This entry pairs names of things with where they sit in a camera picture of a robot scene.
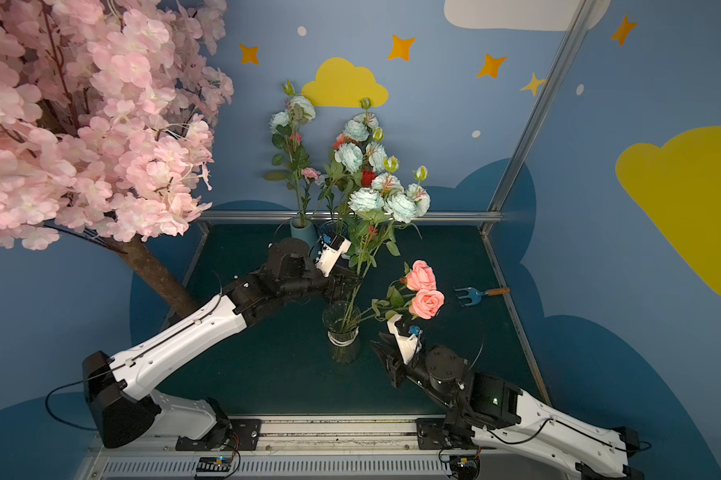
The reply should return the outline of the clear ribbed glass vase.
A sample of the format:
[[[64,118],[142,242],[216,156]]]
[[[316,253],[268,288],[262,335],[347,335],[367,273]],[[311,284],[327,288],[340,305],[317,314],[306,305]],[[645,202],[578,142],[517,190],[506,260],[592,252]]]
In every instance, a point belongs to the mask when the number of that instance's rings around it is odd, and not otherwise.
[[[336,301],[322,312],[322,323],[330,342],[330,355],[338,364],[350,364],[358,356],[358,315],[360,310],[348,301]]]

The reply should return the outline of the blue rose stem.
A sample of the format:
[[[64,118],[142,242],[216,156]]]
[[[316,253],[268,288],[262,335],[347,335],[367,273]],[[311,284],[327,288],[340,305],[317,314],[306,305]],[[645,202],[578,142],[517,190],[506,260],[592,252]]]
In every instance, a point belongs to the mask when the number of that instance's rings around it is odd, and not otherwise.
[[[369,270],[376,266],[375,258],[380,249],[385,248],[391,255],[398,256],[396,232],[424,216],[429,209],[429,195],[418,182],[404,186],[396,176],[385,170],[373,185],[388,194],[381,215],[370,218],[356,214],[362,220],[356,225],[354,235],[348,237],[352,246],[346,253],[348,268],[354,270],[362,281]],[[356,302],[358,292],[360,286],[348,298],[350,304]]]

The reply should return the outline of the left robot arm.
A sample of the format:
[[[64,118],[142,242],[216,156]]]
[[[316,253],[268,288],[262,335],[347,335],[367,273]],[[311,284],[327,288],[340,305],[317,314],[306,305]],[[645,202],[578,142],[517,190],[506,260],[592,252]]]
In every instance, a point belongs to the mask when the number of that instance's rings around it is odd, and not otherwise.
[[[350,240],[334,233],[318,256],[300,239],[268,247],[262,267],[234,280],[206,305],[156,336],[112,356],[98,351],[82,364],[84,399],[105,448],[142,437],[176,440],[182,451],[234,449],[234,428],[216,400],[163,394],[158,385],[206,350],[304,297],[336,301],[358,284],[342,263]]]

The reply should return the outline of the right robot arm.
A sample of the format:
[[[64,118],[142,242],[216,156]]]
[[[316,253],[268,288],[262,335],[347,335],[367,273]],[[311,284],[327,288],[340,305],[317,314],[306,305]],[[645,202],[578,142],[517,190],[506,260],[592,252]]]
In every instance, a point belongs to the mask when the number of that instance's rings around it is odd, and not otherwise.
[[[480,373],[445,346],[380,334],[372,343],[393,387],[409,381],[445,412],[416,423],[422,450],[501,450],[544,463],[572,479],[641,479],[629,460],[642,450],[628,427],[607,429],[566,415],[527,391]]]

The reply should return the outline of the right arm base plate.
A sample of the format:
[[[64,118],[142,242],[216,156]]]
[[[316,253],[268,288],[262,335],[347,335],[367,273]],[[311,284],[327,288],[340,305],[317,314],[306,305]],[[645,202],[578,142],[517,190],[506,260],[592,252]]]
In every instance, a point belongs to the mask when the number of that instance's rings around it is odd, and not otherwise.
[[[463,420],[417,418],[416,440],[419,450],[476,450],[474,433]]]

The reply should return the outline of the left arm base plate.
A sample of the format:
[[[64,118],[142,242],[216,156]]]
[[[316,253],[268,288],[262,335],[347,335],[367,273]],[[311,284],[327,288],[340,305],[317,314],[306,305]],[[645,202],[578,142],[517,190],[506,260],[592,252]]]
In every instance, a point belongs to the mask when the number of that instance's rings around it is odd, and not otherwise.
[[[260,430],[262,430],[262,420],[258,418],[226,419],[218,422],[198,440],[188,437],[178,438],[176,451],[254,451],[258,447]]]

